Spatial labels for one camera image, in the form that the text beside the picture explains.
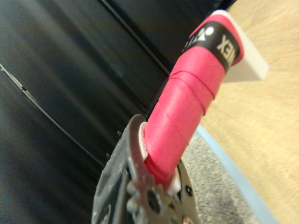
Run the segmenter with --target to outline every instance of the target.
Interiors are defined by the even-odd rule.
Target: black plastic part
[[[148,173],[138,139],[144,121],[142,115],[130,120],[104,168],[94,197],[92,224],[183,224],[184,219],[198,224],[182,161],[178,165],[182,185],[178,195],[170,196]]]

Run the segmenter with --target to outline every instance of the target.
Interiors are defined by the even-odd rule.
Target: screw
[[[193,224],[193,221],[188,216],[184,216],[183,217],[183,224]]]
[[[189,196],[192,196],[192,188],[191,188],[190,186],[186,185],[186,188],[185,188],[185,189],[186,189],[188,195],[189,195]]]

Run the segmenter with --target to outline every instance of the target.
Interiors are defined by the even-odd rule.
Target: pink grip tape
[[[194,31],[208,21],[221,23],[243,48],[230,21],[222,15],[208,17]],[[156,183],[167,188],[181,156],[205,115],[225,77],[220,61],[208,49],[194,46],[177,60],[158,103],[144,129],[148,157],[145,165],[155,176]]]

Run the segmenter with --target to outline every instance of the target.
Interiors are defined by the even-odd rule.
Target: gear teeth
[[[130,195],[134,195],[136,192],[137,192],[137,189],[134,185],[134,182],[133,181],[130,181],[127,185],[127,192],[130,194]]]
[[[140,209],[140,206],[139,206],[137,200],[134,197],[130,198],[127,202],[128,212],[130,212],[131,214],[135,214],[139,209]]]

